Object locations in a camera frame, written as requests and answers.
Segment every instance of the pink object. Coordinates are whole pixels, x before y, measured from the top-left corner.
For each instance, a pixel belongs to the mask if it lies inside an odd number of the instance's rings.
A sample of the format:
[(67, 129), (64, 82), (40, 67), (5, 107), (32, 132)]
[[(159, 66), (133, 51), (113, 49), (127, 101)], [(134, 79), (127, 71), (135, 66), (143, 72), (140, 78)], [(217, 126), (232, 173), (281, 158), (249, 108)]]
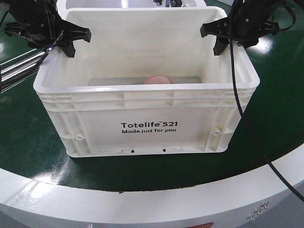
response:
[(169, 76), (157, 74), (148, 77), (144, 84), (174, 84), (174, 82)]

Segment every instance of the metal rod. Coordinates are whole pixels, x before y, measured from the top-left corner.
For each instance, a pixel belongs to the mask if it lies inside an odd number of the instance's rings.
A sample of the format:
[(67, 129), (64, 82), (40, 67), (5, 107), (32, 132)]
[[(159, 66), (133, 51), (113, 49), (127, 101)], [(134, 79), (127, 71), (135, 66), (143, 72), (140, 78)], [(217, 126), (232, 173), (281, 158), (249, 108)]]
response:
[(32, 62), (33, 60), (39, 59), (43, 54), (44, 54), (44, 52), (40, 51), (32, 56), (29, 56), (29, 57), (25, 58), (24, 60), (19, 61), (15, 64), (9, 66), (8, 68), (5, 68), (4, 70), (2, 70), (1, 75), (6, 75), (7, 73), (9, 73), (15, 69), (19, 69), (20, 67), (22, 67), (25, 64), (30, 64), (30, 62)]
[[(5, 63), (8, 63), (14, 59), (22, 57), (30, 52), (22, 54), (16, 58), (13, 58)], [(40, 60), (44, 52), (40, 51), (35, 53), (1, 71), (1, 93), (7, 91), (8, 89), (14, 87), (15, 85), (19, 84), (20, 82), (24, 81), (27, 77), (32, 75), (33, 73), (38, 71), (37, 62)]]
[(28, 54), (28, 53), (31, 53), (32, 51), (35, 51), (35, 50), (37, 50), (37, 49), (30, 50), (30, 51), (28, 51), (28, 52), (26, 52), (26, 53), (23, 53), (23, 54), (21, 54), (21, 55), (19, 55), (19, 56), (17, 56), (17, 57), (14, 57), (14, 58), (12, 58), (12, 59), (10, 59), (10, 60), (4, 62), (4, 63), (1, 63), (0, 66), (2, 66), (2, 65), (4, 65), (4, 64), (7, 64), (7, 63), (9, 63), (10, 61), (13, 61), (13, 60), (15, 60), (15, 59), (17, 59), (17, 58), (20, 58), (20, 57), (22, 57), (22, 56), (24, 56), (24, 55), (26, 55), (26, 54)]

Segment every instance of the white platform edge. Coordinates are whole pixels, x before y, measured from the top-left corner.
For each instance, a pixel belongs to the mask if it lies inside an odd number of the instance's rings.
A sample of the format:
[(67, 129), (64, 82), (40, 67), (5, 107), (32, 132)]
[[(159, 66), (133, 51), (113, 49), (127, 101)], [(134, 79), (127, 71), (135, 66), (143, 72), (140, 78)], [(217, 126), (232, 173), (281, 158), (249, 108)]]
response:
[[(274, 164), (292, 185), (299, 184), (304, 180), (304, 144)], [(273, 199), (273, 204), (277, 204), (289, 194), (287, 187), (266, 165), (194, 187), (121, 194), (47, 184), (3, 169), (0, 169), (0, 182), (0, 210), (6, 214), (12, 212), (12, 217), (16, 209), (42, 217), (103, 224), (102, 227), (126, 227), (127, 224), (132, 224), (128, 227), (155, 227), (156, 224), (161, 228), (187, 227), (188, 224), (198, 225), (200, 218), (216, 220), (212, 215), (276, 194), (278, 197)], [(241, 216), (245, 223), (246, 214)]]

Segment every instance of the plastic tote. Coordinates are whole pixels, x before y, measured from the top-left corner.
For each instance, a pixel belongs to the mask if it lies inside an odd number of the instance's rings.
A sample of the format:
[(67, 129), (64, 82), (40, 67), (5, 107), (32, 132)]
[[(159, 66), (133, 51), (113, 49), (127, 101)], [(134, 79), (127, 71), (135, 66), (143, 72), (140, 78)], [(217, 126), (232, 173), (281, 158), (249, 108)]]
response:
[[(51, 51), (34, 82), (72, 157), (223, 152), (240, 120), (229, 51), (213, 55), (200, 27), (225, 17), (216, 7), (68, 9), (66, 20), (90, 28), (75, 58)], [(259, 78), (235, 47), (245, 109)], [(154, 74), (174, 84), (143, 85)]]

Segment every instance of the black cable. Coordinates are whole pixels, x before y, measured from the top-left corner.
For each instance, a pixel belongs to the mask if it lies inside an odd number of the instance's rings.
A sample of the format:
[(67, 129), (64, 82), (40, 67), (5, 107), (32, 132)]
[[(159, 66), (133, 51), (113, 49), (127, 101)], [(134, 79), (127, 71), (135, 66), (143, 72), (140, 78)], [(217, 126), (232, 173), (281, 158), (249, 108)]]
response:
[(280, 28), (280, 29), (278, 30), (279, 32), (285, 32), (285, 31), (289, 30), (289, 29), (295, 24), (295, 21), (296, 21), (295, 13), (294, 13), (294, 11), (287, 5), (286, 0), (283, 1), (282, 5), (283, 5), (283, 7), (285, 8), (285, 10), (287, 10), (287, 12), (291, 15), (291, 17), (292, 17), (292, 19), (293, 19), (293, 23), (291, 24), (291, 26), (288, 26), (287, 28)]
[[(235, 5), (235, 1), (232, 4), (232, 9), (231, 12), (233, 12), (233, 8)], [(231, 74), (232, 74), (232, 84), (233, 84), (233, 92), (234, 92), (234, 96), (236, 99), (236, 103), (237, 103), (237, 108), (239, 111), (239, 114), (241, 116), (241, 119), (243, 121), (243, 123), (245, 124), (245, 127), (253, 141), (253, 143), (255, 144), (255, 146), (257, 147), (258, 151), (260, 152), (260, 154), (263, 156), (264, 160), (267, 162), (267, 164), (270, 166), (270, 168), (273, 170), (273, 172), (278, 176), (278, 178), (287, 186), (287, 188), (290, 189), (290, 191), (292, 193), (294, 193), (301, 201), (304, 202), (304, 196), (301, 195), (301, 193), (299, 193), (283, 176), (282, 174), (276, 169), (276, 167), (272, 164), (272, 162), (270, 161), (270, 159), (267, 157), (267, 155), (264, 153), (264, 151), (262, 150), (262, 148), (260, 147), (259, 143), (257, 142), (257, 140), (255, 139), (254, 135), (252, 134), (252, 130), (250, 125), (248, 124), (240, 101), (239, 101), (239, 97), (238, 97), (238, 90), (237, 90), (237, 84), (236, 84), (236, 76), (235, 76), (235, 69), (234, 69), (234, 55), (233, 55), (233, 39), (232, 39), (232, 13), (230, 13), (229, 15), (229, 43), (230, 43), (230, 57), (231, 57)]]
[(5, 11), (5, 13), (3, 14), (1, 22), (0, 22), (0, 27), (2, 26), (2, 24), (4, 22), (4, 19), (6, 18), (6, 16), (7, 16), (8, 13), (9, 13), (8, 11)]

